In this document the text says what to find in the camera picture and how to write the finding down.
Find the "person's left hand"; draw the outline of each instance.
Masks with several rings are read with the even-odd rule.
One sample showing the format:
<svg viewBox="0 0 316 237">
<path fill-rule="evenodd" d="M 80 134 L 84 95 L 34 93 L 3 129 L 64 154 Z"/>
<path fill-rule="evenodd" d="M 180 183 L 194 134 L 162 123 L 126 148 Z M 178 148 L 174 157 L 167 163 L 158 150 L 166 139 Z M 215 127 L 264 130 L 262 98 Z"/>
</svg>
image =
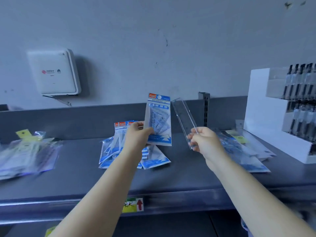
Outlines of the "person's left hand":
<svg viewBox="0 0 316 237">
<path fill-rule="evenodd" d="M 142 130 L 139 128 L 142 126 L 144 126 L 144 122 L 138 121 L 128 127 L 123 151 L 135 154 L 142 152 L 142 149 L 146 146 L 148 136 L 154 134 L 154 129 L 152 127 Z"/>
</svg>

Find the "red arrow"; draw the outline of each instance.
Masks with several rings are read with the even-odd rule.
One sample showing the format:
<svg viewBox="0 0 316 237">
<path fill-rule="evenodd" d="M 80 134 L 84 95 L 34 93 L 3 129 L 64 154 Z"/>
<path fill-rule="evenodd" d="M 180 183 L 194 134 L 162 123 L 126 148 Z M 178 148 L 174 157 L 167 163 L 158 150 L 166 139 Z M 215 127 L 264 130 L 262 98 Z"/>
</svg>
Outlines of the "red arrow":
<svg viewBox="0 0 316 237">
<path fill-rule="evenodd" d="M 142 201 L 141 200 L 138 200 L 137 201 L 137 205 L 138 205 L 138 209 L 141 211 L 142 210 Z"/>
</svg>

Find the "forearm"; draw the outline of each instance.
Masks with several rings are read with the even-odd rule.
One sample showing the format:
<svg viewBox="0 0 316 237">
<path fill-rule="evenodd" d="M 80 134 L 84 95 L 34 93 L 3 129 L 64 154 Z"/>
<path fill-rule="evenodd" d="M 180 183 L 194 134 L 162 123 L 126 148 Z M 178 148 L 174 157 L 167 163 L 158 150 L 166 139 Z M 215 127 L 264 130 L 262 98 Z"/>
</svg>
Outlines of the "forearm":
<svg viewBox="0 0 316 237">
<path fill-rule="evenodd" d="M 138 158 L 122 153 L 52 233 L 54 236 L 112 236 L 128 194 Z"/>
<path fill-rule="evenodd" d="M 215 174 L 255 237 L 315 236 L 314 231 L 240 165 L 224 155 Z"/>
</svg>

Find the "clear plastic case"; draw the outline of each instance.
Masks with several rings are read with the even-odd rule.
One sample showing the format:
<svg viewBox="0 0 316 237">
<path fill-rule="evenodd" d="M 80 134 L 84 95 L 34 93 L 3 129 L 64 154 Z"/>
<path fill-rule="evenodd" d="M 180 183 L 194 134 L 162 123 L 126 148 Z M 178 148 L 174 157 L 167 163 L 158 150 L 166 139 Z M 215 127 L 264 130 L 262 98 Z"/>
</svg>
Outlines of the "clear plastic case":
<svg viewBox="0 0 316 237">
<path fill-rule="evenodd" d="M 179 119 L 180 125 L 182 127 L 183 133 L 185 138 L 188 142 L 190 149 L 194 146 L 190 145 L 190 140 L 188 139 L 187 135 L 191 133 L 191 129 L 195 128 L 197 130 L 197 125 L 191 115 L 191 112 L 184 100 L 181 98 L 175 99 L 172 101 L 173 108 L 176 112 L 176 115 Z"/>
</svg>

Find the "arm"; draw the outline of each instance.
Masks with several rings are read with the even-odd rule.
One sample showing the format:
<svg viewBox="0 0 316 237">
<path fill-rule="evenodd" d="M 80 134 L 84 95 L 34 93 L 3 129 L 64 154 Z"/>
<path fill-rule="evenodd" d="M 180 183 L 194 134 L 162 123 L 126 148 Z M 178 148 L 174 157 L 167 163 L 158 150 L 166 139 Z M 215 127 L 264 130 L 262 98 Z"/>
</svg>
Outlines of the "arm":
<svg viewBox="0 0 316 237">
<path fill-rule="evenodd" d="M 197 145 L 254 237 L 316 236 L 315 232 L 225 152 L 216 134 L 198 127 L 188 138 Z"/>
<path fill-rule="evenodd" d="M 128 128 L 121 154 L 50 237 L 112 236 L 142 149 L 153 133 L 152 128 L 138 130 L 141 125 L 143 122 L 135 122 Z"/>
</svg>

